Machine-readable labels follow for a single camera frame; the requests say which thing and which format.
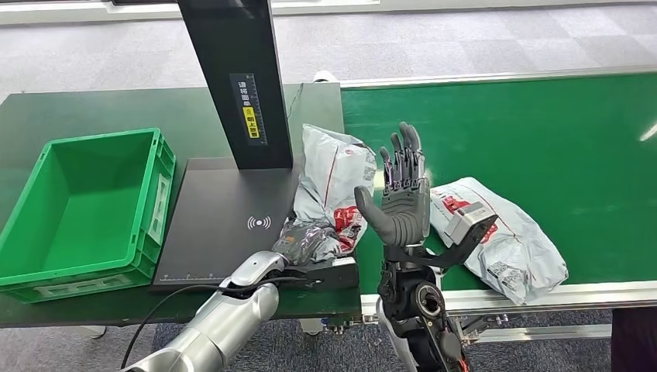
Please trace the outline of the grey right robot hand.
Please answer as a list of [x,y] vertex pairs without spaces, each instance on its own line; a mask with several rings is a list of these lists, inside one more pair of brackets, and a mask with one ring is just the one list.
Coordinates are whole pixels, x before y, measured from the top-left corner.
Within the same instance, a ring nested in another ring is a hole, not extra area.
[[425,156],[415,127],[399,123],[391,133],[392,151],[381,147],[384,191],[377,205],[363,186],[354,188],[356,207],[385,246],[403,248],[423,243],[429,232],[429,182]]

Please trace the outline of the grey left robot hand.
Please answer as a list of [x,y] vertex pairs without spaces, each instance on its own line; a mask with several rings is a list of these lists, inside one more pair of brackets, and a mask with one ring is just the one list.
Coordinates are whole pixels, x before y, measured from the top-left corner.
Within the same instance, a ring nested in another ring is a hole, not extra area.
[[335,231],[318,223],[288,222],[272,251],[282,254],[292,266],[306,266],[339,256]]

